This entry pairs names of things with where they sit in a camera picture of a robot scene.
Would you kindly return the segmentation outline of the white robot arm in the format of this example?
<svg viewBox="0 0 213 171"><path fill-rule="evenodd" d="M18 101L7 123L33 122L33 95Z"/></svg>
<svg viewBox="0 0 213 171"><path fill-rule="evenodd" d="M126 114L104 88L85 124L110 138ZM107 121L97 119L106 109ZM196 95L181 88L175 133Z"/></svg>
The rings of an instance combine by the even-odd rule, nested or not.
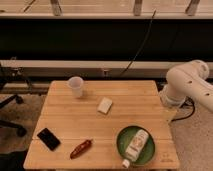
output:
<svg viewBox="0 0 213 171"><path fill-rule="evenodd" d="M176 65L166 74L167 84L159 92L164 106L180 107L187 97L213 112L213 85L206 79L210 73L202 60Z"/></svg>

